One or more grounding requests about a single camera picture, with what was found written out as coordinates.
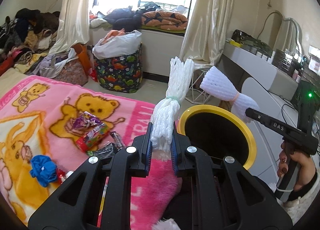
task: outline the tile floor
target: tile floor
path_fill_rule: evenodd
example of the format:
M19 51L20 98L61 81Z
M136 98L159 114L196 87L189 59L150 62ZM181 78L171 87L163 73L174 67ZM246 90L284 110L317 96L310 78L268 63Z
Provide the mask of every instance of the tile floor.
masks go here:
M142 81L141 88L136 93L128 94L128 93L121 93L121 92L106 90L102 88L99 85L99 83L96 83L91 78L89 78L89 82L84 85L84 88L91 89L95 92L102 92L102 93L111 94L115 96L123 96L131 99L136 99L140 101L157 104L159 101L161 101L165 97L165 92L167 91L168 84L144 79ZM212 96L207 104L219 105L219 102L220 100ZM187 100L184 100L181 104L180 115L186 109L190 108L193 105L195 104L192 104Z

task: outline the mirror frame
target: mirror frame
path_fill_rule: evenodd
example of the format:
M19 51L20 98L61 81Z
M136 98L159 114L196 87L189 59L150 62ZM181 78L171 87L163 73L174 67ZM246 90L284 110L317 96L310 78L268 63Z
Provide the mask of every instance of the mirror frame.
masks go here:
M265 28L265 26L266 26L266 23L267 23L268 18L269 18L272 14L278 14L278 15L280 15L280 17L282 18L282 21L283 21L283 22L290 22L290 21L291 21L291 22L294 24L294 26L295 26L295 28L296 28L296 31L297 31L296 39L295 39L296 45L298 46L298 51L299 51L300 56L303 56L303 55L304 55L304 52L303 52L303 48L302 48L302 46L301 46L301 43L302 43L302 30L301 30L301 27L300 27L299 23L297 23L297 21L296 21L295 19L293 19L293 18L285 18L285 17L282 15L282 13L279 12L279 11L277 11L277 10L274 10L274 11L272 11L271 13L268 14L268 16L266 17L266 19L265 19L265 21L264 21L263 27L262 27L262 29L261 29L261 31L260 31L257 39L259 39L260 35L262 34L262 32L263 32L263 30L264 30L264 28Z

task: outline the pink blanket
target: pink blanket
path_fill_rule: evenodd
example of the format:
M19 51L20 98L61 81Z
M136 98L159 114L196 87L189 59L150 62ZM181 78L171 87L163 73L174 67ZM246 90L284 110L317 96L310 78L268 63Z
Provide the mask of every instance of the pink blanket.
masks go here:
M117 131L126 145L146 132L154 105L80 86L30 76L0 100L0 191L27 224L32 213L58 187L39 185L29 174L30 159L44 154L59 169L77 169L88 156L74 144L81 132L71 129L79 111L88 111ZM107 136L102 144L112 141ZM179 191L171 162L152 160L150 176L132 179L131 228L151 229Z

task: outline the metal bolt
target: metal bolt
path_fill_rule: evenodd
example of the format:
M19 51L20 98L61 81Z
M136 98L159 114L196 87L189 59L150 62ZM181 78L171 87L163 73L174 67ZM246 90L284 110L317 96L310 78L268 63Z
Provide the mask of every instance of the metal bolt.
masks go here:
M134 147L134 146L129 146L127 149L126 149L127 153L135 153L137 151L137 148Z
M194 146L189 146L189 147L187 148L187 151L190 152L190 153L195 153L195 152L197 151L197 148L194 147Z
M235 162L235 159L234 159L233 157L231 157L231 156L227 156L227 157L225 157L225 161L226 161L227 163L234 163L234 162Z
M92 156L92 157L89 158L88 161L89 161L91 164L94 164L94 163L98 162L98 160L99 160L98 157Z

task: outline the mirror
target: mirror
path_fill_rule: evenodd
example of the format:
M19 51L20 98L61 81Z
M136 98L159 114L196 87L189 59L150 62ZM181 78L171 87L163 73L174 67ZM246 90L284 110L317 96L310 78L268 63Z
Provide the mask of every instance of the mirror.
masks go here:
M284 18L279 11L271 12L257 39L298 59L303 55L301 47L302 32L293 18Z

